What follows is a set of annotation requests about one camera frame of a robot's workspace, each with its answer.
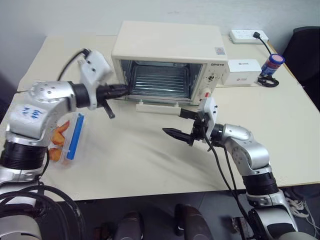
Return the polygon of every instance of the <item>white box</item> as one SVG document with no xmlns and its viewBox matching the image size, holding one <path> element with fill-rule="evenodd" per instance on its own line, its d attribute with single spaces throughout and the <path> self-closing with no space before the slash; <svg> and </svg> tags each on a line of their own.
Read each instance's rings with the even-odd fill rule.
<svg viewBox="0 0 320 240">
<path fill-rule="evenodd" d="M 259 74 L 261 67 L 255 59 L 230 59 L 222 75 L 224 85 L 251 85 Z"/>
</svg>

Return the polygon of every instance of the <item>oven label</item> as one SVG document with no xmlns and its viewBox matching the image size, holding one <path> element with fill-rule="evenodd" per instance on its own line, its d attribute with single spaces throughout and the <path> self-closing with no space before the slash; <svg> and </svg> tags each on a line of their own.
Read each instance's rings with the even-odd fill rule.
<svg viewBox="0 0 320 240">
<path fill-rule="evenodd" d="M 215 47 L 215 52 L 217 55 L 226 55 L 224 47 Z"/>
</svg>

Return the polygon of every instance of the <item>plastic food container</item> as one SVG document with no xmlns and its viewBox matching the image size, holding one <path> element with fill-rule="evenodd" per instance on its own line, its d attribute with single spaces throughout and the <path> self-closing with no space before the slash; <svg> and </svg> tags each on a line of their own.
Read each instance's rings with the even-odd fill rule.
<svg viewBox="0 0 320 240">
<path fill-rule="evenodd" d="M 261 67 L 260 76 L 272 76 L 275 71 L 285 62 L 285 58 L 279 54 L 271 54 Z"/>
<path fill-rule="evenodd" d="M 63 117 L 53 130 L 49 157 L 55 165 L 68 166 L 75 158 L 85 115 L 74 112 Z"/>
</svg>

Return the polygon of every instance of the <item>can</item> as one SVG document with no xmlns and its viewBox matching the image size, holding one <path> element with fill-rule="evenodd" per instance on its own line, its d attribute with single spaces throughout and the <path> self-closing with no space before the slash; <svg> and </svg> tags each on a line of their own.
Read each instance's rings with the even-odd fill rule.
<svg viewBox="0 0 320 240">
<path fill-rule="evenodd" d="M 261 67 L 260 76 L 272 76 L 275 71 L 285 62 L 285 58 L 279 54 L 271 54 Z"/>
</svg>

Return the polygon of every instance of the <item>power strip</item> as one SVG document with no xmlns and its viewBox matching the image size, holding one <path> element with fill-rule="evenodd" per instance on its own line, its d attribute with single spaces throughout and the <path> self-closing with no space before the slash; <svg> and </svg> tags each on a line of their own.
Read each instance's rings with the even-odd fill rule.
<svg viewBox="0 0 320 240">
<path fill-rule="evenodd" d="M 263 44 L 254 37 L 254 33 L 260 33 L 260 38 L 266 43 L 269 38 L 262 30 L 231 30 L 230 38 L 234 44 Z"/>
</svg>

